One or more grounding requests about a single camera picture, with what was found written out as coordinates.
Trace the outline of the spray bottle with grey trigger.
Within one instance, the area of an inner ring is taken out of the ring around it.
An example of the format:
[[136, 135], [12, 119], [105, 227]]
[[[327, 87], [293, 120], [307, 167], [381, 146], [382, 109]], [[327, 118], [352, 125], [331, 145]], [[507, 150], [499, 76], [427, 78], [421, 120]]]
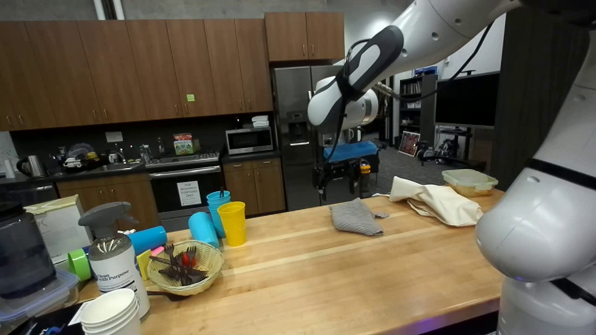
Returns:
[[119, 219], [138, 223], [129, 214], [131, 208], [126, 201], [100, 204], [81, 215], [78, 224], [89, 228], [95, 237], [88, 250], [88, 260], [100, 293], [129, 288], [135, 293], [140, 305], [139, 316], [143, 319], [150, 308], [146, 286], [132, 241], [126, 234], [119, 233], [117, 228]]

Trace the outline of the yellow sponge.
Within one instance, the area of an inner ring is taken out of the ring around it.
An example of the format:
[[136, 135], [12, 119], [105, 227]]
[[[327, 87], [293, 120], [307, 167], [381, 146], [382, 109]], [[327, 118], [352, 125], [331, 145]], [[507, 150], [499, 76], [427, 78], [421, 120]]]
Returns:
[[145, 252], [142, 252], [136, 255], [136, 261], [138, 268], [140, 270], [140, 274], [143, 280], [147, 281], [149, 279], [147, 269], [150, 261], [150, 257], [152, 256], [152, 250], [148, 249]]

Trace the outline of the blue plastic cup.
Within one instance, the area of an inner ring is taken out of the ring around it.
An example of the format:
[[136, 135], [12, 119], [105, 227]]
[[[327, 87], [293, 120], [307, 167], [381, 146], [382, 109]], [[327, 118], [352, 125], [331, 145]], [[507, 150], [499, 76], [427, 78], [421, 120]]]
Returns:
[[188, 228], [193, 240], [205, 242], [214, 248], [220, 248], [217, 232], [210, 214], [196, 212], [188, 218]]
[[168, 241], [166, 230], [162, 226], [136, 231], [127, 236], [132, 242], [136, 256], [147, 250], [153, 250], [159, 246], [163, 246]]

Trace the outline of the yellow plastic cup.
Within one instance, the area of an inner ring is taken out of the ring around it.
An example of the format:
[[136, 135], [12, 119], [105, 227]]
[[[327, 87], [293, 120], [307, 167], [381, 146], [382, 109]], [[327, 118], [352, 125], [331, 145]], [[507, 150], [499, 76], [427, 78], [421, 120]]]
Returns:
[[245, 244], [247, 241], [245, 203], [232, 201], [222, 204], [217, 208], [217, 212], [221, 218], [228, 245], [237, 247]]

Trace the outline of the white cardboard box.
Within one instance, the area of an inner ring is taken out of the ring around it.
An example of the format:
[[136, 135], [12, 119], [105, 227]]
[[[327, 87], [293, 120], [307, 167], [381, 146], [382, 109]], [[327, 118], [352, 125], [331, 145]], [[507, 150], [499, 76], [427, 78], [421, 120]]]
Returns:
[[68, 253], [89, 246], [91, 231], [79, 225], [83, 208], [79, 195], [26, 206], [34, 214], [54, 264], [68, 260]]

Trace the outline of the row of brown wall cabinets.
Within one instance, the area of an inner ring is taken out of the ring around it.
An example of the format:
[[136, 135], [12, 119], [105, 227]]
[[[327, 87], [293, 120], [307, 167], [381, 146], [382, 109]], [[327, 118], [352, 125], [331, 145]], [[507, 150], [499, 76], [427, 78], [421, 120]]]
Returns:
[[262, 19], [0, 22], [0, 131], [271, 112], [272, 103]]

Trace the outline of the brown cabinet over refrigerator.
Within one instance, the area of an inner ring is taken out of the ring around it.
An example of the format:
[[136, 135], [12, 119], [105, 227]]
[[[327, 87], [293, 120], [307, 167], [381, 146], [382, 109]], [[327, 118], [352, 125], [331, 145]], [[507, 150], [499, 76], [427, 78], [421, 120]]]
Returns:
[[345, 55], [345, 22], [339, 12], [264, 14], [271, 62], [340, 60]]

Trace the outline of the microwave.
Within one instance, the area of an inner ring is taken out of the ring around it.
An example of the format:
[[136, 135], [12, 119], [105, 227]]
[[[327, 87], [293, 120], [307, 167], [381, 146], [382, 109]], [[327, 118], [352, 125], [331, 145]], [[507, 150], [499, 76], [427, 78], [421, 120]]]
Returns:
[[251, 154], [274, 150], [270, 127], [252, 127], [225, 132], [230, 155]]

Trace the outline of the clear plastic storage container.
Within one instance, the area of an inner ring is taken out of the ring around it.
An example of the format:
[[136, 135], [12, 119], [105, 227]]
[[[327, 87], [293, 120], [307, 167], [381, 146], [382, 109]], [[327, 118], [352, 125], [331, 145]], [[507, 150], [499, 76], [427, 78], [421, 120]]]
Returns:
[[0, 332], [17, 328], [28, 319], [74, 304], [79, 295], [79, 278], [57, 269], [53, 282], [39, 291], [17, 299], [0, 298]]

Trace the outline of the stainless steel refrigerator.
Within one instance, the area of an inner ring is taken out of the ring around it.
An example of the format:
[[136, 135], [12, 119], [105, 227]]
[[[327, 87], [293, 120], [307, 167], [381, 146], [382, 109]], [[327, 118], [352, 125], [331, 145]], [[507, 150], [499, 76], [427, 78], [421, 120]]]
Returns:
[[347, 179], [332, 180], [321, 199], [312, 185], [312, 169], [322, 159], [321, 137], [307, 119], [309, 95], [317, 82], [334, 76], [341, 66], [277, 67], [272, 70], [275, 124], [284, 191], [289, 211], [342, 203], [353, 199]]

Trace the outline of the wicker basket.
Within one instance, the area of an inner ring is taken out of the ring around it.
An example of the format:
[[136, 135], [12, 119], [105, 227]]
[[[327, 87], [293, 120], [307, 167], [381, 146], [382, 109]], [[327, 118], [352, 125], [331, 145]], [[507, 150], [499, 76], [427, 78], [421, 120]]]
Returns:
[[[176, 295], [197, 295], [210, 289], [221, 273], [222, 267], [224, 265], [224, 257], [222, 253], [210, 244], [196, 240], [177, 242], [173, 245], [175, 246], [175, 254], [180, 253], [186, 248], [195, 246], [195, 268], [207, 271], [208, 278], [189, 286], [181, 286], [178, 281], [172, 280], [167, 276], [160, 274], [159, 271], [166, 268], [166, 264], [150, 260], [147, 269], [149, 279], [162, 290]], [[160, 253], [158, 257], [168, 259], [168, 255], [166, 255], [165, 252]]]

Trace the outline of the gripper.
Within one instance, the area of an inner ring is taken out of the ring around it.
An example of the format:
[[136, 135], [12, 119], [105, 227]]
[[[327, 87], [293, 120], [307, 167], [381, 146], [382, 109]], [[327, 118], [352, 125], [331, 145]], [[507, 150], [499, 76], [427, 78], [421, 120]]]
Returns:
[[360, 197], [360, 160], [328, 162], [315, 165], [315, 188], [321, 201], [326, 201], [326, 186], [330, 180], [348, 178], [348, 190], [354, 197]]

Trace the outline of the large black monitor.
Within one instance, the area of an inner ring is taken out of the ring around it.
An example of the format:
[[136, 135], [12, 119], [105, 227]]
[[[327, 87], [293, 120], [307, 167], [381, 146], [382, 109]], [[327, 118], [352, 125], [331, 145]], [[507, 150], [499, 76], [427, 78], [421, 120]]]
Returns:
[[437, 82], [435, 122], [464, 127], [494, 127], [500, 72]]

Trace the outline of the green plastic cup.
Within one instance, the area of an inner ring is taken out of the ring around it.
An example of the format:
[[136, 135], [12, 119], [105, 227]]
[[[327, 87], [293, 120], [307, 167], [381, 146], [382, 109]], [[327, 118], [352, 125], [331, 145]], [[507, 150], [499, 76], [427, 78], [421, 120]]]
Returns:
[[92, 270], [87, 251], [88, 249], [79, 248], [67, 254], [69, 271], [76, 275], [80, 282], [92, 278]]

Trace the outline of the colourful cardboard box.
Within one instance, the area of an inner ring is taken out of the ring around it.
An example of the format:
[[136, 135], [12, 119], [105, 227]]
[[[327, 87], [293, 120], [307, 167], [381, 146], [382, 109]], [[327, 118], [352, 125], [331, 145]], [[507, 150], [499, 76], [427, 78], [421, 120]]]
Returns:
[[194, 142], [191, 133], [173, 135], [173, 148], [176, 155], [194, 154]]

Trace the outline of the grey knitted cloth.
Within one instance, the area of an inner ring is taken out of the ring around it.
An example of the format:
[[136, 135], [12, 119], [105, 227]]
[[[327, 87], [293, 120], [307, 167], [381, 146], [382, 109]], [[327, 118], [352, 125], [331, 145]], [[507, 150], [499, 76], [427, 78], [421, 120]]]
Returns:
[[354, 199], [329, 206], [336, 230], [377, 237], [385, 232], [377, 219], [387, 218], [385, 212], [373, 212], [362, 199]]

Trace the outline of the bottle with orange cap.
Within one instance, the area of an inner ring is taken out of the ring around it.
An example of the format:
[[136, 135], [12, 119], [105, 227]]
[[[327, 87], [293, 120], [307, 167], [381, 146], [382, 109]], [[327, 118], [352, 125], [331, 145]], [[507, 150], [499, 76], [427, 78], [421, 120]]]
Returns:
[[370, 185], [370, 174], [371, 174], [371, 166], [366, 159], [360, 159], [360, 191], [359, 196], [361, 199], [369, 198], [371, 193], [371, 185]]

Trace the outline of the dish rack with dishes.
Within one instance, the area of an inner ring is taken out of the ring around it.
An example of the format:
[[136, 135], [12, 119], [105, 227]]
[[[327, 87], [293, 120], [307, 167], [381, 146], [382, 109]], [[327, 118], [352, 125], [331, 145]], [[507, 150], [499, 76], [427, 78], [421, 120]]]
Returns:
[[76, 143], [68, 151], [61, 164], [66, 173], [79, 173], [94, 170], [102, 166], [102, 159], [88, 143]]

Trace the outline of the stack of blue plastic cups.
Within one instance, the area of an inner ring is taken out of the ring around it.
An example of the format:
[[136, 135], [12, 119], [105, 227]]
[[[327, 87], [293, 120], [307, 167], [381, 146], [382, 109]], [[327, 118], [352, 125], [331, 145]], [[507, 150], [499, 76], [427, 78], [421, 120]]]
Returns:
[[215, 227], [217, 236], [219, 238], [225, 238], [225, 230], [223, 228], [222, 221], [218, 213], [218, 208], [226, 203], [230, 203], [230, 192], [225, 189], [221, 189], [220, 191], [215, 191], [208, 194], [206, 196], [206, 199], [211, 215], [211, 220], [213, 221], [213, 225]]

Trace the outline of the stove with oven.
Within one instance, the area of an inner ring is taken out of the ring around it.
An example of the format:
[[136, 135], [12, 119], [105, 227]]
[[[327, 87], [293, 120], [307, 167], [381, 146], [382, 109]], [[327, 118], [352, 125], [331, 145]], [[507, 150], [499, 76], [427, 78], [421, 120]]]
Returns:
[[156, 159], [146, 170], [166, 232], [188, 229], [192, 214], [209, 211], [207, 195], [225, 184], [219, 151]]

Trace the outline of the blue padded bench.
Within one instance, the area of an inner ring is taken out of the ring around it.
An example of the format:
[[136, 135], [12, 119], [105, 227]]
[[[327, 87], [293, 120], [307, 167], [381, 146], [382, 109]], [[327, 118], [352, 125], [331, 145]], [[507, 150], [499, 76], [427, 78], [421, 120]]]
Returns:
[[331, 159], [329, 160], [328, 157], [331, 154], [332, 147], [324, 148], [322, 152], [322, 158], [320, 159], [320, 163], [324, 163], [328, 161], [330, 163], [336, 163], [341, 161], [352, 161], [357, 158], [362, 158], [367, 155], [376, 155], [378, 153], [378, 146], [370, 141], [360, 141], [355, 143], [349, 144], [341, 144], [336, 146]]

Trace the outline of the cream cloth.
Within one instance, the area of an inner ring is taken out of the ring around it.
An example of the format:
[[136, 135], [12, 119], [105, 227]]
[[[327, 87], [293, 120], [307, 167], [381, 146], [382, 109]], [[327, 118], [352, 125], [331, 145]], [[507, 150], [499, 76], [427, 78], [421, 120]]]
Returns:
[[389, 200], [406, 201], [417, 214], [451, 227], [475, 226], [484, 215], [478, 203], [449, 186], [422, 185], [397, 176], [393, 178]]

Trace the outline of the dark bookshelf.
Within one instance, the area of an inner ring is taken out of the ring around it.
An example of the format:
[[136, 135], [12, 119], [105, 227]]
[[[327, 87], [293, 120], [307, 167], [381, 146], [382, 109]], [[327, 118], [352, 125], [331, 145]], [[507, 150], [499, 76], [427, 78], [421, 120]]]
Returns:
[[420, 134], [420, 140], [432, 146], [435, 142], [435, 107], [436, 95], [422, 98], [437, 88], [437, 74], [415, 76], [399, 81], [400, 95], [404, 100], [397, 102], [398, 106], [398, 141], [402, 133], [415, 132]]

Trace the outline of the brown sink base cabinet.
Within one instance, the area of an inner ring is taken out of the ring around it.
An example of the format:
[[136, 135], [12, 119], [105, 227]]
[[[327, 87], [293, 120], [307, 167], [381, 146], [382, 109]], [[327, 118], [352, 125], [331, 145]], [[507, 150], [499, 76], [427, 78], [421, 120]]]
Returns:
[[161, 225], [147, 173], [60, 181], [57, 182], [57, 190], [61, 198], [79, 195], [84, 211], [115, 201], [130, 203], [130, 215], [139, 223], [132, 224], [125, 219], [119, 219], [117, 226], [121, 231], [140, 231]]

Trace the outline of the framed picture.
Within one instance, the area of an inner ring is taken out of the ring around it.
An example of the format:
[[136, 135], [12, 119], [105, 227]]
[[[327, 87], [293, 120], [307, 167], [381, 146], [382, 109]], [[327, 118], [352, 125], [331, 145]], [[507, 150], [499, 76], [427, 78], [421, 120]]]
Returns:
[[420, 134], [417, 132], [404, 131], [401, 133], [398, 152], [414, 157], [417, 152], [417, 143], [420, 140]]

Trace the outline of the stack of white paper cups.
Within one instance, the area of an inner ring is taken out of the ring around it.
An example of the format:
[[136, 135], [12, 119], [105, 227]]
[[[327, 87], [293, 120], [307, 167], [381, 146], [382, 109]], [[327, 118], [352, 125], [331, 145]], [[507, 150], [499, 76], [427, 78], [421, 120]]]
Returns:
[[84, 335], [142, 335], [140, 303], [129, 288], [90, 301], [80, 313]]

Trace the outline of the dark translucent jug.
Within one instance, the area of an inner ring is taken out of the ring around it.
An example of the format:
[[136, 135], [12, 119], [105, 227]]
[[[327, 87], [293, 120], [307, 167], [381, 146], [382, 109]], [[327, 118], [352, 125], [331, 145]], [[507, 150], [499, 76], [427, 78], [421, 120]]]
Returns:
[[0, 202], [0, 298], [31, 295], [56, 277], [34, 215], [18, 201]]

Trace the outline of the food container with green lid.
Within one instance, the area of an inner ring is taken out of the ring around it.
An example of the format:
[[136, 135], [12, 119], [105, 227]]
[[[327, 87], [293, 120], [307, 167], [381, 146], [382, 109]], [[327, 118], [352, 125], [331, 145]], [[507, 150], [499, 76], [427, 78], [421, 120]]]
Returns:
[[498, 185], [498, 180], [473, 169], [443, 170], [444, 181], [464, 197], [486, 196]]

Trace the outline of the steel kettle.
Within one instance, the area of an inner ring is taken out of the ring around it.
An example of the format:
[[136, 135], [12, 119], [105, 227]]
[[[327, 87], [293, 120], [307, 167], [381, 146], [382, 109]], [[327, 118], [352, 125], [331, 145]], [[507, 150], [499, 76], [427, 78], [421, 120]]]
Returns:
[[47, 168], [38, 155], [28, 155], [16, 163], [17, 170], [28, 178], [47, 177]]

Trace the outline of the heap of dark plastic cutlery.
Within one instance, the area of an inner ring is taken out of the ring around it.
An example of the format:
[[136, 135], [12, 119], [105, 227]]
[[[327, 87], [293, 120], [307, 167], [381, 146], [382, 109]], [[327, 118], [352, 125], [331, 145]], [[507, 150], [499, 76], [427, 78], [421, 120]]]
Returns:
[[164, 252], [168, 255], [168, 259], [158, 256], [149, 257], [152, 261], [166, 264], [167, 267], [161, 269], [159, 272], [168, 278], [178, 281], [181, 286], [189, 286], [198, 283], [208, 278], [207, 271], [195, 268], [196, 265], [196, 247], [192, 246], [186, 248], [178, 254], [174, 253], [175, 246], [173, 244], [167, 245]]

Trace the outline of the white paper sign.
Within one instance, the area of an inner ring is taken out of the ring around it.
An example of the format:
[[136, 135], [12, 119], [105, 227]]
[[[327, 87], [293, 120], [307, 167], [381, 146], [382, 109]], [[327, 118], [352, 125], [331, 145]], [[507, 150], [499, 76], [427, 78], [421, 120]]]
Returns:
[[181, 206], [195, 206], [203, 203], [198, 181], [179, 182], [176, 185]]

